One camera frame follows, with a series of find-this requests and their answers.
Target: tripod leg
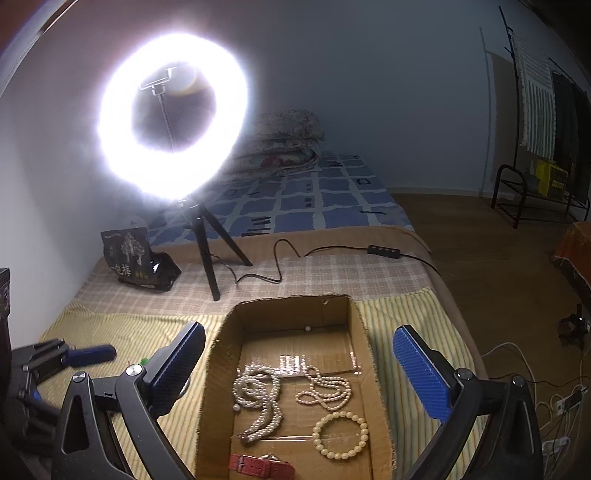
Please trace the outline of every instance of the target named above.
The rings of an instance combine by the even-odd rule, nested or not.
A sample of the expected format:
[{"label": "tripod leg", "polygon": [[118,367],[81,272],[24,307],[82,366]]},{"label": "tripod leg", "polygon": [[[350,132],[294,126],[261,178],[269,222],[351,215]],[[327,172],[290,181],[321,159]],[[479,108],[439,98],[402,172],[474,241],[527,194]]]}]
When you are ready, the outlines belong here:
[{"label": "tripod leg", "polygon": [[201,212],[203,217],[208,221],[208,223],[212,226],[212,228],[217,232],[217,234],[228,244],[228,246],[234,251],[236,255],[242,260],[247,267],[252,266],[252,262],[248,259],[248,257],[244,254],[240,247],[236,244],[232,237],[226,232],[222,224],[217,221],[217,218],[204,206],[201,206]]},{"label": "tripod leg", "polygon": [[209,254],[209,244],[207,243],[207,234],[205,233],[205,224],[203,218],[198,216],[193,222],[193,232],[197,239],[197,245],[199,245],[199,253],[201,253],[201,261],[203,262],[203,268],[207,275],[207,281],[209,282],[209,288],[212,291],[213,301],[220,299],[220,290],[217,286],[216,274],[213,271],[212,256]]}]

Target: pearl bracelet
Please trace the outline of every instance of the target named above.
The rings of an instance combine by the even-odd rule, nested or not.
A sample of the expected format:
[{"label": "pearl bracelet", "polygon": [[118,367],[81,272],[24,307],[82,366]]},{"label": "pearl bracelet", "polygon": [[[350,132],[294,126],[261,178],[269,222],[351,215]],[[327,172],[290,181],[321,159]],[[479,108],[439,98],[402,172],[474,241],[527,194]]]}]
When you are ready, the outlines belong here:
[{"label": "pearl bracelet", "polygon": [[[348,418],[353,420],[359,424],[361,428],[361,441],[348,452],[343,453],[334,453],[330,452],[328,448],[325,448],[322,445],[322,440],[320,439],[320,432],[322,431],[322,427],[326,425],[331,420],[335,420],[338,418]],[[368,425],[365,423],[365,419],[363,417],[359,417],[359,415],[354,415],[352,412],[344,412],[344,411],[335,411],[333,413],[329,413],[326,417],[322,417],[319,421],[316,422],[316,427],[314,427],[312,432],[312,438],[314,439],[314,445],[316,445],[316,450],[318,450],[322,455],[327,458],[334,459],[334,460],[346,460],[347,458],[354,457],[357,455],[363,447],[367,445],[369,440],[369,430]]]}]

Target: tripod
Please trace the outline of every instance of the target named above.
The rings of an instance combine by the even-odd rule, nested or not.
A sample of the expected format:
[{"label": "tripod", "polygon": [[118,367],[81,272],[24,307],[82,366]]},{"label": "tripod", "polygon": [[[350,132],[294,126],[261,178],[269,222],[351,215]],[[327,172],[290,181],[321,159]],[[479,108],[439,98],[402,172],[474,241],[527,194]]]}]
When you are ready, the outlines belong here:
[{"label": "tripod", "polygon": [[[139,87],[140,90],[152,90],[152,95],[158,97],[158,102],[160,103],[160,110],[162,112],[162,117],[164,123],[166,125],[166,131],[168,132],[168,138],[170,140],[170,149],[174,153],[176,149],[176,145],[174,142],[173,132],[170,128],[170,123],[168,121],[168,115],[166,114],[166,108],[164,107],[164,93],[166,92],[166,83],[170,81],[173,76],[173,70],[176,67],[171,67],[166,69],[166,77],[160,78],[153,82],[147,83],[146,85],[142,85]],[[184,203],[186,200],[181,201],[178,205],[179,207],[183,208]],[[190,222],[190,228],[195,234],[195,238],[197,239],[197,244],[199,245],[199,253],[201,253],[201,261],[203,262],[203,267],[205,268],[205,273],[207,274],[207,281],[209,282],[209,288],[212,291],[213,301],[218,301],[220,299],[220,289],[217,286],[216,274],[213,271],[213,262],[212,256],[209,252],[209,243],[207,242],[207,234],[205,233],[205,220],[212,226],[212,228],[217,232],[217,234],[228,244],[228,246],[234,251],[242,263],[244,263],[247,267],[251,267],[251,261],[246,257],[244,252],[240,250],[240,247],[236,244],[232,237],[224,230],[222,224],[217,221],[217,219],[213,216],[213,214],[207,210],[203,205],[197,204],[190,208],[192,210],[192,215],[189,217],[186,215],[187,220]]]},{"label": "tripod", "polygon": [[207,241],[207,234],[205,233],[205,221],[207,221],[209,225],[212,226],[220,238],[222,238],[232,249],[232,251],[238,255],[244,265],[251,267],[252,262],[244,254],[244,252],[240,250],[240,247],[236,244],[228,232],[225,231],[222,224],[217,221],[217,218],[215,218],[215,216],[209,210],[207,210],[200,203],[191,207],[190,210],[192,210],[193,213],[190,227],[195,234],[195,238],[197,239],[199,253],[201,254],[201,261],[203,262],[203,268],[205,268],[207,282],[209,282],[209,288],[212,291],[213,301],[218,301],[220,299],[220,290],[217,286],[216,274],[213,271],[212,256],[209,252],[209,243]]}]

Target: cardboard box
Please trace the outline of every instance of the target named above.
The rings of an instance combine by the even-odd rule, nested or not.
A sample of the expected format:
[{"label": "cardboard box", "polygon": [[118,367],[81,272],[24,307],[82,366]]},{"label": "cardboard box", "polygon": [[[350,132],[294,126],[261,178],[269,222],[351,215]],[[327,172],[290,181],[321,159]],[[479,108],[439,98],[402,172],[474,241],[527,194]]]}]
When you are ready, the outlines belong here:
[{"label": "cardboard box", "polygon": [[[390,343],[384,345],[390,350]],[[238,436],[260,415],[243,408],[235,413],[232,384],[237,369],[252,363],[280,372],[278,399],[283,413],[279,428],[267,439],[243,445]],[[338,375],[351,383],[353,395],[342,408],[363,416],[369,442],[348,460],[331,460],[314,447],[312,429],[329,412],[302,405],[295,395],[308,390],[307,365],[322,375]],[[196,478],[245,480],[228,469],[231,453],[275,455],[295,467],[297,480],[390,480],[394,445],[378,385],[367,332],[354,302],[346,296],[290,297],[238,304],[228,314],[207,365],[197,442]],[[348,419],[322,430],[323,444],[334,452],[359,443],[359,426]]]}]

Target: folded blanket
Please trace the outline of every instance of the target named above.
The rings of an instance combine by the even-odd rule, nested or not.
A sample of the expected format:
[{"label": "folded blanket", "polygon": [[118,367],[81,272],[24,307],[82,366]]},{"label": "folded blanket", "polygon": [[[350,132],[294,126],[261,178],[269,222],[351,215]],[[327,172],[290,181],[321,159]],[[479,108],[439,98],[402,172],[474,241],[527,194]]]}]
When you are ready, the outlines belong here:
[{"label": "folded blanket", "polygon": [[322,140],[324,131],[318,117],[308,110],[285,110],[263,113],[242,131],[240,141],[276,138],[308,138]]},{"label": "folded blanket", "polygon": [[317,140],[323,136],[317,116],[307,110],[259,115],[244,129],[219,177],[243,180],[307,170],[319,158]]}]

